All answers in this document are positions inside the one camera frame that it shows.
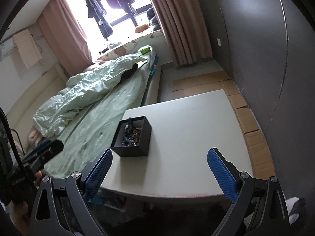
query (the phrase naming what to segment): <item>bolt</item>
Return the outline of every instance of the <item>bolt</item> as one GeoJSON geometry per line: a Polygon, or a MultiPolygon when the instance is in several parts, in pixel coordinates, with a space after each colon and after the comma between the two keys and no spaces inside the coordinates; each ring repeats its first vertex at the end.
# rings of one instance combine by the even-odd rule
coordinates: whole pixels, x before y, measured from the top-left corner
{"type": "Polygon", "coordinates": [[[42,181],[43,181],[43,182],[49,181],[49,176],[44,176],[43,179],[42,179],[42,181]]]}
{"type": "Polygon", "coordinates": [[[274,183],[278,182],[278,179],[277,179],[275,176],[272,176],[272,177],[270,178],[270,180],[271,180],[272,182],[274,182],[274,183]]]}
{"type": "Polygon", "coordinates": [[[241,177],[242,178],[248,178],[249,174],[247,172],[241,172],[241,177]]]}
{"type": "Polygon", "coordinates": [[[73,178],[77,178],[77,177],[80,176],[80,172],[73,172],[73,173],[71,174],[71,176],[72,176],[73,178]]]}

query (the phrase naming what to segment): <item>towel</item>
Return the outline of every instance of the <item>towel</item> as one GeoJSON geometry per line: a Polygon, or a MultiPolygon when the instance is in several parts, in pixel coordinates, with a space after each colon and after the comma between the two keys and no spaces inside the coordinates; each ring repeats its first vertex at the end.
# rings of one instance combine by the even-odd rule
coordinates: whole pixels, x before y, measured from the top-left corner
{"type": "Polygon", "coordinates": [[[28,29],[15,34],[13,36],[13,42],[18,47],[21,59],[28,69],[37,62],[43,64],[43,58],[28,29]]]}

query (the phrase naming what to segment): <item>window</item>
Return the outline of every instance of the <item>window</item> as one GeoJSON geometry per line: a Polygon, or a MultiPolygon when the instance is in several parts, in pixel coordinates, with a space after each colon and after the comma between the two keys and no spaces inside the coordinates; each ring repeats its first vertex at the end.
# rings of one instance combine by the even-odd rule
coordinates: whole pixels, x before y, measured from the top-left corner
{"type": "Polygon", "coordinates": [[[149,23],[145,12],[151,7],[150,0],[135,0],[132,6],[138,14],[134,16],[125,13],[123,9],[113,9],[105,0],[102,0],[101,3],[107,11],[105,20],[111,24],[114,30],[107,41],[103,38],[94,18],[88,18],[88,9],[85,0],[67,1],[87,36],[93,60],[96,60],[100,56],[99,51],[106,48],[110,42],[125,42],[128,38],[134,37],[135,25],[149,23]]]}

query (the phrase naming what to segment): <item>white table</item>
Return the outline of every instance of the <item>white table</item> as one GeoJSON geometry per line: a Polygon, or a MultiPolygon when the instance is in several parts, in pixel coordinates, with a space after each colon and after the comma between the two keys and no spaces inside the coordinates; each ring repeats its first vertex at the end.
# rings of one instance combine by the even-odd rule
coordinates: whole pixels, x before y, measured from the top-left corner
{"type": "Polygon", "coordinates": [[[139,116],[152,126],[148,156],[121,158],[113,152],[101,187],[144,199],[222,196],[207,164],[213,147],[252,175],[240,126],[223,90],[130,109],[123,120],[139,116]]]}

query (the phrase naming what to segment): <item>headboard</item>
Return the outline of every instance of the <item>headboard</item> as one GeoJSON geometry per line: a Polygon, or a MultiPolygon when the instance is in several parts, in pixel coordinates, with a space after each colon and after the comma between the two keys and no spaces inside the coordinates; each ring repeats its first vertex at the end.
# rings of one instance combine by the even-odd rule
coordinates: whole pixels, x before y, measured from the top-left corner
{"type": "MultiPolygon", "coordinates": [[[[24,151],[29,146],[27,134],[33,126],[33,115],[42,104],[66,87],[67,80],[61,65],[55,64],[23,93],[7,114],[10,128],[18,132],[24,151]]],[[[21,150],[16,134],[12,135],[21,150]]]]}

